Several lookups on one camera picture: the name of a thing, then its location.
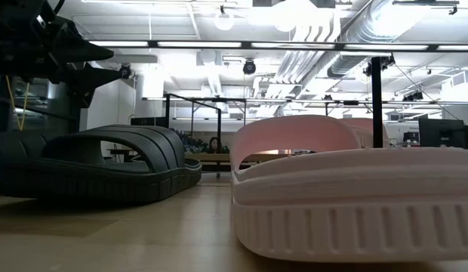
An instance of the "black slide sandal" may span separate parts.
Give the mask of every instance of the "black slide sandal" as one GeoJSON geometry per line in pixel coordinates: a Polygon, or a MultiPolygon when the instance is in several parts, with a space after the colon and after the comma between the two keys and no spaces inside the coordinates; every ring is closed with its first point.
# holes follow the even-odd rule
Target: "black slide sandal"
{"type": "Polygon", "coordinates": [[[202,174],[200,162],[185,159],[179,137],[166,128],[110,125],[32,138],[0,135],[0,195],[155,202],[195,186],[202,174]],[[39,139],[50,140],[40,157],[28,144],[39,139]],[[101,141],[130,147],[145,162],[105,163],[101,141]]]}

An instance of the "yellow cable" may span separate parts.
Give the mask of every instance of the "yellow cable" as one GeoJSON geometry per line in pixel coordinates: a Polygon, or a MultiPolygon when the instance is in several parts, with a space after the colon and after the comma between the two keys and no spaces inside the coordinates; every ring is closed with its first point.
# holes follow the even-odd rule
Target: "yellow cable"
{"type": "Polygon", "coordinates": [[[9,91],[9,97],[11,98],[11,106],[13,107],[13,113],[16,114],[17,127],[21,129],[20,117],[17,115],[16,107],[14,106],[14,96],[13,96],[13,92],[11,91],[11,83],[9,83],[9,76],[6,76],[6,82],[8,83],[8,91],[9,91]]]}
{"type": "Polygon", "coordinates": [[[26,85],[26,94],[24,96],[24,106],[23,106],[23,118],[21,119],[20,131],[24,129],[24,119],[26,118],[26,105],[28,104],[28,93],[29,93],[29,82],[26,85]]]}
{"type": "Polygon", "coordinates": [[[14,96],[11,90],[11,83],[9,82],[9,76],[6,76],[6,82],[8,83],[8,91],[9,91],[9,97],[11,99],[11,106],[13,107],[13,113],[16,114],[17,127],[20,129],[20,131],[22,131],[24,128],[24,117],[26,115],[26,104],[28,102],[29,83],[26,86],[26,98],[24,100],[23,117],[22,117],[22,121],[20,122],[20,117],[17,115],[16,106],[14,104],[14,96]]]}

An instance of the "table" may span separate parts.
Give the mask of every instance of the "table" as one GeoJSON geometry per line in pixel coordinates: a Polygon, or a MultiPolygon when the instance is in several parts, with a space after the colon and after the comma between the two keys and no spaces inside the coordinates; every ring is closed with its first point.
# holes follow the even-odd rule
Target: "table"
{"type": "Polygon", "coordinates": [[[110,155],[121,155],[123,156],[123,162],[131,162],[131,160],[137,155],[135,150],[130,148],[117,148],[117,149],[107,149],[110,152],[110,155]]]}
{"type": "MultiPolygon", "coordinates": [[[[267,162],[274,159],[281,159],[288,156],[289,154],[252,154],[243,159],[243,162],[267,162]]],[[[197,159],[200,162],[230,162],[229,154],[206,154],[206,153],[186,153],[187,159],[197,159]]]]}

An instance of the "woman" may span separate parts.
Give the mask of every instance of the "woman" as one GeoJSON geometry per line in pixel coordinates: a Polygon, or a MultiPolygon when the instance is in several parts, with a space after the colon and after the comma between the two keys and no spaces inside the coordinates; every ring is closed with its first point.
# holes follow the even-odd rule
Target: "woman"
{"type": "Polygon", "coordinates": [[[217,153],[217,145],[220,144],[217,142],[217,137],[212,137],[211,140],[209,141],[209,149],[208,153],[217,153]]]}

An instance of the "ceiling light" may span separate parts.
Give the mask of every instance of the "ceiling light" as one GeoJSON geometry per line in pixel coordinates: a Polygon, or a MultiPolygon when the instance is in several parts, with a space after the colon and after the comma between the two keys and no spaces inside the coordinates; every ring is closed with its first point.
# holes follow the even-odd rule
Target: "ceiling light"
{"type": "Polygon", "coordinates": [[[345,45],[346,50],[380,50],[380,51],[399,51],[399,50],[426,50],[428,45],[400,45],[400,44],[387,44],[387,45],[345,45]]]}
{"type": "Polygon", "coordinates": [[[158,42],[160,48],[240,48],[241,42],[158,42]]]}
{"type": "MultiPolygon", "coordinates": [[[[174,117],[172,119],[179,120],[179,121],[191,121],[192,120],[192,118],[183,118],[183,117],[174,117]]],[[[194,118],[193,120],[205,120],[205,118],[194,118]]]]}
{"type": "Polygon", "coordinates": [[[288,102],[286,99],[246,99],[246,102],[288,102]]]}
{"type": "Polygon", "coordinates": [[[280,48],[280,49],[333,49],[332,44],[296,43],[296,42],[252,42],[252,48],[280,48]]]}
{"type": "MultiPolygon", "coordinates": [[[[194,5],[218,5],[219,1],[192,1],[192,0],[82,0],[84,3],[104,3],[104,4],[148,4],[148,5],[185,5],[191,3],[194,5]]],[[[236,6],[236,2],[223,3],[224,6],[236,6]]]]}
{"type": "Polygon", "coordinates": [[[439,45],[437,51],[468,51],[468,45],[439,45]]]}
{"type": "MultiPolygon", "coordinates": [[[[178,121],[214,121],[217,120],[217,118],[189,118],[189,117],[174,117],[172,118],[173,120],[178,120],[178,121]]],[[[244,121],[243,118],[221,118],[222,121],[244,121]]],[[[246,121],[258,121],[262,119],[256,119],[256,118],[246,118],[246,121]]]]}
{"type": "Polygon", "coordinates": [[[390,57],[392,56],[389,52],[354,52],[354,51],[341,51],[340,55],[342,56],[367,56],[367,57],[390,57]]]}
{"type": "Polygon", "coordinates": [[[220,30],[232,29],[234,26],[234,14],[229,10],[218,11],[214,16],[214,25],[220,30]]]}
{"type": "Polygon", "coordinates": [[[243,64],[245,62],[245,59],[243,57],[235,57],[235,56],[222,56],[222,61],[224,63],[238,63],[238,64],[243,64]]]}
{"type": "Polygon", "coordinates": [[[454,7],[454,5],[459,5],[459,1],[449,0],[449,1],[427,1],[427,0],[404,0],[404,1],[394,1],[392,5],[420,5],[420,6],[438,6],[438,7],[454,7]]]}
{"type": "Polygon", "coordinates": [[[352,2],[336,2],[336,5],[334,8],[336,8],[339,11],[347,10],[352,8],[353,3],[352,2]]]}
{"type": "Polygon", "coordinates": [[[148,42],[142,41],[90,41],[90,43],[103,47],[149,47],[148,42]]]}

